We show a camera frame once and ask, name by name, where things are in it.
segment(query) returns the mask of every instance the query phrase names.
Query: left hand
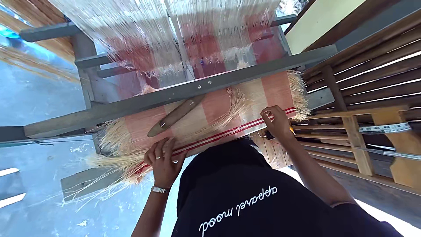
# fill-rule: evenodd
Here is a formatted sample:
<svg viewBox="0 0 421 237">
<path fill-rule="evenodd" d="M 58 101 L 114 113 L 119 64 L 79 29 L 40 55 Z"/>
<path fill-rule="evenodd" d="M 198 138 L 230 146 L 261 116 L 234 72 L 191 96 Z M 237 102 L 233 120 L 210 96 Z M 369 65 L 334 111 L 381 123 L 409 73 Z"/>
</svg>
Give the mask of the left hand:
<svg viewBox="0 0 421 237">
<path fill-rule="evenodd" d="M 155 177 L 155 187 L 170 189 L 180 173 L 181 167 L 183 167 L 184 159 L 187 156 L 187 151 L 181 154 L 177 164 L 173 163 L 171 159 L 173 154 L 173 147 L 176 143 L 173 138 L 166 147 L 165 143 L 169 138 L 164 138 L 159 142 L 156 142 L 152 147 L 145 153 L 144 162 L 152 166 Z"/>
</svg>

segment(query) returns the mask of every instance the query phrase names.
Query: blue floor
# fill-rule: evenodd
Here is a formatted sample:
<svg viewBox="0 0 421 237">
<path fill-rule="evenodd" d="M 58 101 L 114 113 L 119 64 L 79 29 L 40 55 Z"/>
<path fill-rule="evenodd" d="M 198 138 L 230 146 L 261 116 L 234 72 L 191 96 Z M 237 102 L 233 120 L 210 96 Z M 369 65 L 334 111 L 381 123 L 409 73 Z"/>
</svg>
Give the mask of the blue floor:
<svg viewBox="0 0 421 237">
<path fill-rule="evenodd" d="M 0 38 L 0 43 L 10 43 Z M 22 50 L 72 69 L 34 44 Z M 43 78 L 0 62 L 0 126 L 22 126 L 85 109 L 79 84 Z M 153 176 L 101 201 L 64 204 L 60 180 L 88 169 L 95 152 L 91 136 L 0 148 L 0 170 L 19 172 L 0 177 L 0 200 L 26 193 L 22 201 L 0 208 L 0 237 L 129 237 L 146 203 Z M 187 159 L 184 167 L 192 160 Z M 170 236 L 176 221 L 178 181 L 172 188 L 161 236 Z"/>
</svg>

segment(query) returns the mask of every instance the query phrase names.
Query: measuring tape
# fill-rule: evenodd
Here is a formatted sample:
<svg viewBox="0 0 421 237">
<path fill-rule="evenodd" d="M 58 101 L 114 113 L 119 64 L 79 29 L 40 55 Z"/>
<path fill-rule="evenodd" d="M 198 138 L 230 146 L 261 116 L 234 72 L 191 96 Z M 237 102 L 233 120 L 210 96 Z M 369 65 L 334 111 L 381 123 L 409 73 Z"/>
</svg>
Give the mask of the measuring tape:
<svg viewBox="0 0 421 237">
<path fill-rule="evenodd" d="M 390 124 L 390 125 L 380 125 L 380 126 L 370 126 L 370 127 L 361 127 L 358 131 L 362 134 L 384 134 L 384 133 L 396 133 L 396 132 L 406 132 L 411 130 L 409 123 L 400 123 L 400 124 Z"/>
</svg>

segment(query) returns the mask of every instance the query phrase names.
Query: yellow object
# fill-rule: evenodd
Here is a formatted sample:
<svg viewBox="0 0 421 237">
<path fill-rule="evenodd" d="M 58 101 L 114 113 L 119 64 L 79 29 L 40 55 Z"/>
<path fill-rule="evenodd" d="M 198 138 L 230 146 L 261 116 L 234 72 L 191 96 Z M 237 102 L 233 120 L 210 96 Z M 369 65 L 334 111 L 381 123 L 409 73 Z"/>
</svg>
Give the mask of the yellow object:
<svg viewBox="0 0 421 237">
<path fill-rule="evenodd" d="M 286 35 L 292 54 L 299 54 L 365 0 L 317 0 Z"/>
<path fill-rule="evenodd" d="M 294 129 L 290 126 L 290 130 L 291 130 L 291 132 L 294 134 L 294 136 L 295 136 L 295 132 L 294 132 Z"/>
</svg>

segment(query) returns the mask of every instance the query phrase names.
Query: metal watch band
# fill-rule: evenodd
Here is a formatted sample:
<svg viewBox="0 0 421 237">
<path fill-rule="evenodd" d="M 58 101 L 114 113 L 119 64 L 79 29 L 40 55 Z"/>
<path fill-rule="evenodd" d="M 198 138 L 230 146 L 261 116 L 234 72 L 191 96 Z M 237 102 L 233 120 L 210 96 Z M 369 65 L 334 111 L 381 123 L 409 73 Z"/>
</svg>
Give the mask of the metal watch band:
<svg viewBox="0 0 421 237">
<path fill-rule="evenodd" d="M 160 194 L 168 194 L 168 193 L 170 193 L 170 190 L 169 189 L 158 188 L 158 187 L 155 187 L 155 186 L 152 186 L 151 191 L 152 192 L 155 192 L 155 193 L 160 193 Z"/>
</svg>

